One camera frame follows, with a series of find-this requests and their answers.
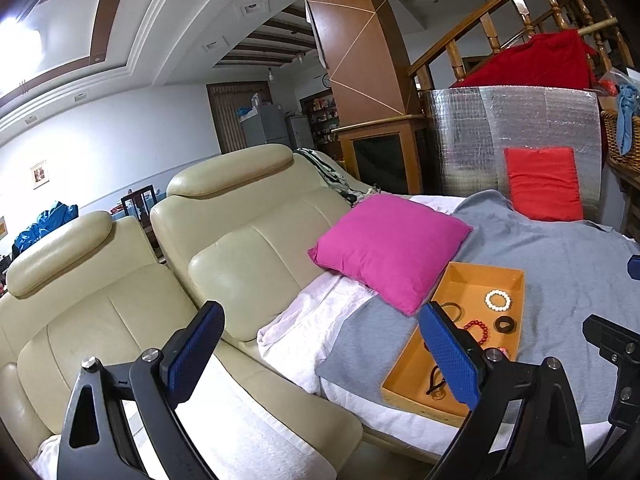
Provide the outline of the silver bangle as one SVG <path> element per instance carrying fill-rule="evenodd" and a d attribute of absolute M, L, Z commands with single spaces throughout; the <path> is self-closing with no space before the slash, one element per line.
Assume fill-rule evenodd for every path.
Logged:
<path fill-rule="evenodd" d="M 464 309 L 454 301 L 447 301 L 440 305 L 442 310 L 451 318 L 454 323 L 459 322 L 464 317 Z"/>

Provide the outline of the grey blanket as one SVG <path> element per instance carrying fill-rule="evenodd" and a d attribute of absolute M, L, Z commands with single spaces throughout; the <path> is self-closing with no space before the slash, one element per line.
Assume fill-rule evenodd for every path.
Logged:
<path fill-rule="evenodd" d="M 639 329 L 639 284 L 627 272 L 638 244 L 590 221 L 530 220 L 495 190 L 466 198 L 454 216 L 473 229 L 457 260 L 524 273 L 518 360 L 538 364 L 546 356 L 558 358 L 580 420 L 604 422 L 616 369 L 585 340 L 582 323 L 596 314 L 633 332 Z M 381 402 L 383 379 L 415 328 L 416 318 L 373 297 L 349 315 L 316 373 L 324 382 Z"/>

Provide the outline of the wooden shelf unit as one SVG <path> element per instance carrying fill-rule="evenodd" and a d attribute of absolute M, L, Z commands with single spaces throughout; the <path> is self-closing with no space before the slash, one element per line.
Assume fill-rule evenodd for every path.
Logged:
<path fill-rule="evenodd" d="M 640 235 L 639 173 L 618 162 L 613 162 L 610 158 L 606 161 L 606 164 L 612 171 L 613 176 L 616 177 L 620 192 L 622 192 L 624 196 L 624 209 L 620 232 L 638 242 Z"/>

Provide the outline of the orange cardboard box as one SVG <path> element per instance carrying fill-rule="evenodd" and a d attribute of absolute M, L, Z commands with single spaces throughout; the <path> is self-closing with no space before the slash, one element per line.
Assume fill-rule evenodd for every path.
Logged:
<path fill-rule="evenodd" d="M 454 301 L 464 317 L 451 321 L 440 307 Z M 460 426 L 480 398 L 487 373 L 480 352 L 518 354 L 525 302 L 522 270 L 452 262 L 418 326 L 382 382 L 383 400 L 401 410 Z"/>

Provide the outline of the pink white bed sheet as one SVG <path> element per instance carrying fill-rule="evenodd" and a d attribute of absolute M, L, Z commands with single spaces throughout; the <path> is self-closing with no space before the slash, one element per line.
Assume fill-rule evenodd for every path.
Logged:
<path fill-rule="evenodd" d="M 423 205 L 453 216 L 464 200 L 421 197 Z M 343 323 L 373 297 L 378 296 L 350 278 L 322 274 L 259 331 L 259 353 L 300 388 L 351 410 L 371 428 L 423 451 L 442 453 L 454 437 L 453 426 L 393 408 L 383 398 L 381 402 L 363 399 L 324 382 L 316 373 Z M 283 479 L 311 479 L 326 473 L 326 462 L 261 408 L 224 370 L 220 356 L 209 359 L 194 393 L 178 406 L 177 414 L 203 457 L 226 479 L 255 477 L 262 472 Z M 582 422 L 588 452 L 594 452 L 603 442 L 609 426 L 606 420 Z"/>

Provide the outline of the red cushion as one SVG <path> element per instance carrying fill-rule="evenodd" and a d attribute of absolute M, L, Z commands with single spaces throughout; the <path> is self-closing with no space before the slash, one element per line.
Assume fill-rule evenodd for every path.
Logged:
<path fill-rule="evenodd" d="M 506 148 L 506 174 L 514 209 L 530 220 L 584 218 L 572 148 Z"/>

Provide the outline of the magenta pillow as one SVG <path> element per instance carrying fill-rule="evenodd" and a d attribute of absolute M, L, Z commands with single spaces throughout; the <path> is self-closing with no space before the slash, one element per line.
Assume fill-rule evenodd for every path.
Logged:
<path fill-rule="evenodd" d="M 386 304 L 413 315 L 471 232 L 472 226 L 450 214 L 376 194 L 320 236 L 308 256 L 317 266 L 366 285 Z"/>

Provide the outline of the blue cloth in basket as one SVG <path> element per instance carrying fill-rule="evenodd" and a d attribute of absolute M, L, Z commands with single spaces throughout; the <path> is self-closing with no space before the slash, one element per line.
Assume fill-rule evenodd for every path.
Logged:
<path fill-rule="evenodd" d="M 622 156 L 627 155 L 634 142 L 634 126 L 632 118 L 639 101 L 638 89 L 633 84 L 621 84 L 616 96 L 616 144 Z"/>

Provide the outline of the beige leather sofa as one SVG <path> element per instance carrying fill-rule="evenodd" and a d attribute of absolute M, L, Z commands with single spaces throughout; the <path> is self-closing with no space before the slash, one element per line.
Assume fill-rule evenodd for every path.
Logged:
<path fill-rule="evenodd" d="M 256 337 L 318 278 L 308 250 L 348 210 L 305 157 L 263 145 L 176 174 L 151 235 L 98 211 L 33 244 L 9 266 L 1 300 L 1 416 L 20 449 L 35 457 L 61 431 L 82 358 L 126 361 L 210 299 L 226 312 L 216 351 L 226 370 L 341 469 L 361 422 L 270 370 Z"/>

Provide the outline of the silver foil insulation panel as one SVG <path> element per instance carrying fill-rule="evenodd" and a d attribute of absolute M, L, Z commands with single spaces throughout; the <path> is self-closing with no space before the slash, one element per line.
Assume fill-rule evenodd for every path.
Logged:
<path fill-rule="evenodd" d="M 440 187 L 447 195 L 509 193 L 506 148 L 574 150 L 584 215 L 599 217 L 602 140 L 590 91 L 517 86 L 439 89 L 425 96 Z"/>

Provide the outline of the wooden cabinet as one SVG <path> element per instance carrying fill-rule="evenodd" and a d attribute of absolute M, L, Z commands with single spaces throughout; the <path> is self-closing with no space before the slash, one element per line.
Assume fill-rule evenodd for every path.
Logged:
<path fill-rule="evenodd" d="M 372 120 L 335 133 L 346 169 L 357 180 L 401 195 L 442 190 L 439 148 L 423 116 Z"/>

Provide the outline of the red cloth on railing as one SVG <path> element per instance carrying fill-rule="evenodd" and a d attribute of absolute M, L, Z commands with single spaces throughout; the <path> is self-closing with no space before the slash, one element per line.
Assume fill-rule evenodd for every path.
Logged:
<path fill-rule="evenodd" d="M 532 86 L 588 90 L 596 83 L 588 58 L 597 54 L 576 29 L 537 34 L 526 44 L 494 54 L 452 88 Z"/>

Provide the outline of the wooden stair railing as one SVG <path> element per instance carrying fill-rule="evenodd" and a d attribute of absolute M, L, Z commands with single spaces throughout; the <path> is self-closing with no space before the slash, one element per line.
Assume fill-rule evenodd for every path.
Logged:
<path fill-rule="evenodd" d="M 639 64 L 639 48 L 613 0 L 484 0 L 461 16 L 446 18 L 445 28 L 416 49 L 408 75 L 420 90 L 446 88 L 506 49 L 565 29 L 578 30 L 597 51 L 588 60 L 598 75 Z"/>

